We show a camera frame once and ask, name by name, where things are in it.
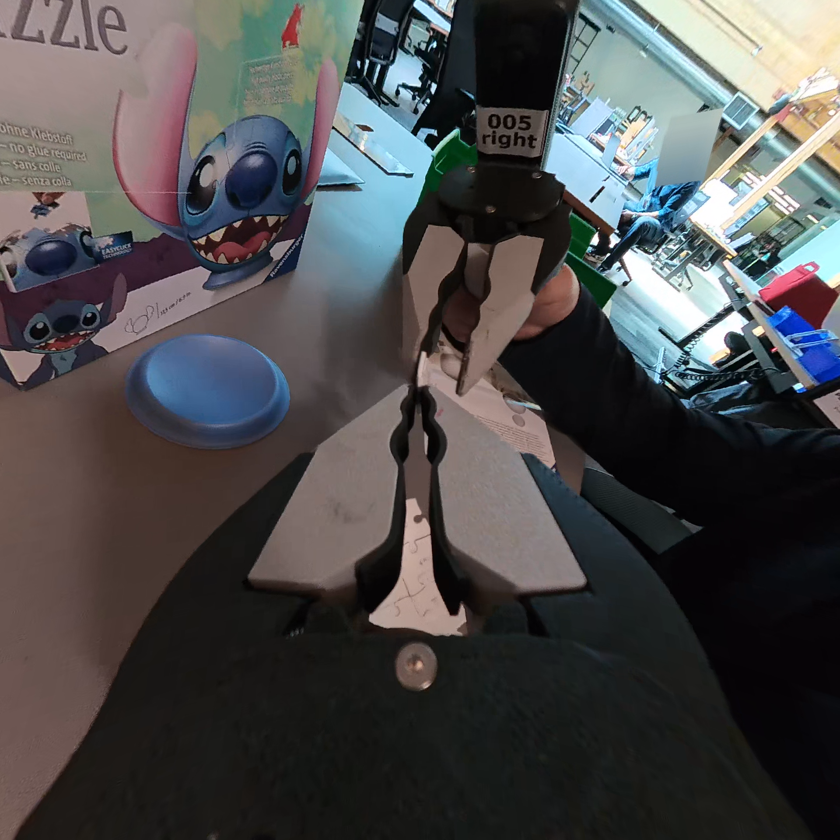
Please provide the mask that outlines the green plastic bin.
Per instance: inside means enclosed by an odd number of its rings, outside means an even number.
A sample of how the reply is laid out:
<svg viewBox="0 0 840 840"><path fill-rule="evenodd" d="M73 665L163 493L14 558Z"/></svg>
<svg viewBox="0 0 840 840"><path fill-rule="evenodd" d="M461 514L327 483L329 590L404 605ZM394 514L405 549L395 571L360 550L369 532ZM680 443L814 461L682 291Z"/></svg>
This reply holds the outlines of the green plastic bin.
<svg viewBox="0 0 840 840"><path fill-rule="evenodd" d="M440 182L447 172L460 166L475 165L477 162L476 146L462 140L459 129L453 129L444 138L437 140L437 144L433 147L433 159L428 167L423 189L416 204L420 205L426 195L438 191ZM572 209L571 242L566 261L571 265L581 285L592 294L601 309L604 309L615 290L612 283L599 275L595 268L583 259L595 234L600 231L590 222L591 219L588 216L581 216Z"/></svg>

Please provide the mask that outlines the assembled white puzzle pieces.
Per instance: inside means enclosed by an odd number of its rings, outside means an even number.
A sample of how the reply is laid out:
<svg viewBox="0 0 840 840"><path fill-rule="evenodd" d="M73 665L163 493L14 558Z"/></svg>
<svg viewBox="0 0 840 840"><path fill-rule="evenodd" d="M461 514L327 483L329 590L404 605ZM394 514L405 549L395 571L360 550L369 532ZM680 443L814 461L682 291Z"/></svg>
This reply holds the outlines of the assembled white puzzle pieces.
<svg viewBox="0 0 840 840"><path fill-rule="evenodd" d="M466 610L451 614L434 579L431 528L414 498L406 501L402 566L391 593L370 615L371 624L434 636L460 636Z"/></svg>

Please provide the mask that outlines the flat grey sheet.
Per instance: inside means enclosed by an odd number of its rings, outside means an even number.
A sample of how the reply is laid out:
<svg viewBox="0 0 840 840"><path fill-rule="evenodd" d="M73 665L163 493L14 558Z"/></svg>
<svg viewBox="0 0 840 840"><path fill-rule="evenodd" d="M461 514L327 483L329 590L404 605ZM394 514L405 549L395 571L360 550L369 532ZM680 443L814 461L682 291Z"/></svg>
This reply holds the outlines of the flat grey sheet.
<svg viewBox="0 0 840 840"><path fill-rule="evenodd" d="M382 147L372 136L372 131L363 129L358 123L336 112L332 129L347 140L364 158L389 176L411 179L414 172L400 162L392 153Z"/></svg>

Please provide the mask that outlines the blue round plastic stand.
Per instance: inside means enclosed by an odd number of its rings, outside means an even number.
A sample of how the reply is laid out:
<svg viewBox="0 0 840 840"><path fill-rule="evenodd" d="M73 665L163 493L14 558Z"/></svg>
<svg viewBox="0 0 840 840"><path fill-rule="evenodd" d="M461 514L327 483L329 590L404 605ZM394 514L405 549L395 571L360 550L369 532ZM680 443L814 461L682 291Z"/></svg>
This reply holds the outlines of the blue round plastic stand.
<svg viewBox="0 0 840 840"><path fill-rule="evenodd" d="M241 448L285 419L291 394L279 366L241 340L206 333L143 353L125 377L125 401L143 426L189 448Z"/></svg>

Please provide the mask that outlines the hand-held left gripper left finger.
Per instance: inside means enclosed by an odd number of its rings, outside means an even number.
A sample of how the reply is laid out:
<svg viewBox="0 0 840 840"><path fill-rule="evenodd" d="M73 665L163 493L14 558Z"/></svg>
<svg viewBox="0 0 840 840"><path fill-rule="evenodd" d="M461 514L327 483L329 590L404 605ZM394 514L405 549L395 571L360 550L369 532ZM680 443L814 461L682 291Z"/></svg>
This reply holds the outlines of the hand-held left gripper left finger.
<svg viewBox="0 0 840 840"><path fill-rule="evenodd" d="M400 577L414 389L398 387L316 448L248 574L267 592L373 613Z"/></svg>

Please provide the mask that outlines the person's right forearm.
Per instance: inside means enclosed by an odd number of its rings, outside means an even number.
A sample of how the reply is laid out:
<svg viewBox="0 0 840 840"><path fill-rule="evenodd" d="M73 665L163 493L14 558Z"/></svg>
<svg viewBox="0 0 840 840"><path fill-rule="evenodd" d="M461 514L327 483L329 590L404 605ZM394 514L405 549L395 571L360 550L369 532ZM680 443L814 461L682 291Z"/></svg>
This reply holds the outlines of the person's right forearm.
<svg viewBox="0 0 840 840"><path fill-rule="evenodd" d="M565 320L509 344L500 363L586 454L687 520L838 513L838 432L687 408L651 380L586 289Z"/></svg>

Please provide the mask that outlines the blue storage bin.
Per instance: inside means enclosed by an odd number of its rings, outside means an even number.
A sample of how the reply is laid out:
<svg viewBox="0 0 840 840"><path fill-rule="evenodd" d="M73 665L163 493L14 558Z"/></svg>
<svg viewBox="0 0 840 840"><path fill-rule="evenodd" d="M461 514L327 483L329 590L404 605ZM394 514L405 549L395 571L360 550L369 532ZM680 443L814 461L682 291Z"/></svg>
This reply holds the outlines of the blue storage bin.
<svg viewBox="0 0 840 840"><path fill-rule="evenodd" d="M771 315L769 323L814 383L838 379L839 339L832 331L815 329L789 307Z"/></svg>

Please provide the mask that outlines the white printed puzzle bag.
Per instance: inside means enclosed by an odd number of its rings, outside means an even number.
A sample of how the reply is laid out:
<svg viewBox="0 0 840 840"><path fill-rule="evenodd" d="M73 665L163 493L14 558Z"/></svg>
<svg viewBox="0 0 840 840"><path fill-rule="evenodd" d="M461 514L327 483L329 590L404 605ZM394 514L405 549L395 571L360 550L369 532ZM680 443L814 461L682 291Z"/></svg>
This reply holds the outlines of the white printed puzzle bag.
<svg viewBox="0 0 840 840"><path fill-rule="evenodd" d="M465 396L456 393L456 379L433 366L429 384L444 393L475 420L492 430L521 454L534 455L547 467L556 466L546 423L518 397L506 397L487 379L481 380Z"/></svg>

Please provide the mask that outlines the cartoon print puzzle box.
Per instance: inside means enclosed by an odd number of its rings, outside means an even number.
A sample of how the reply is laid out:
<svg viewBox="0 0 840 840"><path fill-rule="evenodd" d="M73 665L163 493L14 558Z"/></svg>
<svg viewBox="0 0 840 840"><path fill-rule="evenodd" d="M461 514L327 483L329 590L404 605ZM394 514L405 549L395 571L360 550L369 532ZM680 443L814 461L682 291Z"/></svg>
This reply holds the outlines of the cartoon print puzzle box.
<svg viewBox="0 0 840 840"><path fill-rule="evenodd" d="M293 271L362 2L2 1L2 382Z"/></svg>

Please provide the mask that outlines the red plastic box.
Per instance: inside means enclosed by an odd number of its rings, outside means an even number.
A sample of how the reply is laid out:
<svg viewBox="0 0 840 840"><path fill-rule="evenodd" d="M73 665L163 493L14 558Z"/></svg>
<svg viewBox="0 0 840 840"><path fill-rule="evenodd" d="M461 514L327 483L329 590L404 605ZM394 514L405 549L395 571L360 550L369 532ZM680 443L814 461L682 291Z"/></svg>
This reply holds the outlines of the red plastic box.
<svg viewBox="0 0 840 840"><path fill-rule="evenodd" d="M838 299L838 291L820 278L819 269L813 261L796 266L772 279L759 296L773 312L787 307L818 327Z"/></svg>

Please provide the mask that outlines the dark cloth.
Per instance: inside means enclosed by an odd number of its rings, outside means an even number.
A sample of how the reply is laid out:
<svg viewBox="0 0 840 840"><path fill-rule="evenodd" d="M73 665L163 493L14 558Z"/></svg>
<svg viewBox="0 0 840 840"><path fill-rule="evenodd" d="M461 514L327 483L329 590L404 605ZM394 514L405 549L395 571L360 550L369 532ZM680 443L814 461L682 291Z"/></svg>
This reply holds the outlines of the dark cloth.
<svg viewBox="0 0 840 840"><path fill-rule="evenodd" d="M763 768L814 838L838 838L838 513L689 522L657 571Z"/></svg>

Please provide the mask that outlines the person's right hand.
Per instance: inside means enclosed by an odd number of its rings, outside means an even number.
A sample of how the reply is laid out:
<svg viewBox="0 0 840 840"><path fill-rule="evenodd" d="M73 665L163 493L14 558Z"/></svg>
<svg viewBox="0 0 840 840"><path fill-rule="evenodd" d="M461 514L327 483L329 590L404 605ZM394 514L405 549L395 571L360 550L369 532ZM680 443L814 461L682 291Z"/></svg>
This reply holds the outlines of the person's right hand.
<svg viewBox="0 0 840 840"><path fill-rule="evenodd" d="M581 286L573 269L564 265L535 297L530 314L509 344L535 339L574 310ZM480 315L480 300L463 282L448 300L444 310L443 332L453 345L466 344Z"/></svg>

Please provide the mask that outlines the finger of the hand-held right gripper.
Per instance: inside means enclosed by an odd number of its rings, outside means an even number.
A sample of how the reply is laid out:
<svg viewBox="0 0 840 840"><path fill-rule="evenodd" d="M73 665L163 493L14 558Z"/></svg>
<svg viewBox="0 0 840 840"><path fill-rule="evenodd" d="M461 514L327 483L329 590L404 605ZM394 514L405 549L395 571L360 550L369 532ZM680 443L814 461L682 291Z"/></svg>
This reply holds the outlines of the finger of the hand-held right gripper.
<svg viewBox="0 0 840 840"><path fill-rule="evenodd" d="M468 245L454 229L428 226L402 276L402 355L409 384L417 356L438 347L444 311L464 279Z"/></svg>
<svg viewBox="0 0 840 840"><path fill-rule="evenodd" d="M497 361L527 320L536 293L543 239L515 236L495 244L487 261L486 293L469 336L456 392L465 396Z"/></svg>

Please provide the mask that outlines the black office chair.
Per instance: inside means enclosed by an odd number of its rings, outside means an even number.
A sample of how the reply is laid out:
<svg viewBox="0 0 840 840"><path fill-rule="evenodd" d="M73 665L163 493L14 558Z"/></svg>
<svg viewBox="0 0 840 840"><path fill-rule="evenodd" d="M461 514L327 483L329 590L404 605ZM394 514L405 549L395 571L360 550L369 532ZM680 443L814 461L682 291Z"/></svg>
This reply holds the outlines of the black office chair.
<svg viewBox="0 0 840 840"><path fill-rule="evenodd" d="M474 1L457 1L435 90L413 134L425 132L423 141L433 149L458 129L475 137L476 34Z"/></svg>
<svg viewBox="0 0 840 840"><path fill-rule="evenodd" d="M387 71L404 41L414 1L363 1L345 81L380 106L396 106L384 90Z"/></svg>

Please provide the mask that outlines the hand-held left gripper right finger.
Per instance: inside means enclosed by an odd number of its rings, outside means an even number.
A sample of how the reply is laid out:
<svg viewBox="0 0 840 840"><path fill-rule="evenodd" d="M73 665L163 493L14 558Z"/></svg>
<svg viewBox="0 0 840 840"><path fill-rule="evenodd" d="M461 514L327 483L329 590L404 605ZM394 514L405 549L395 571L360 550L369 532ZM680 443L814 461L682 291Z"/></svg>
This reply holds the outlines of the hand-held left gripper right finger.
<svg viewBox="0 0 840 840"><path fill-rule="evenodd" d="M524 457L437 388L420 388L434 579L448 611L488 614L587 580Z"/></svg>

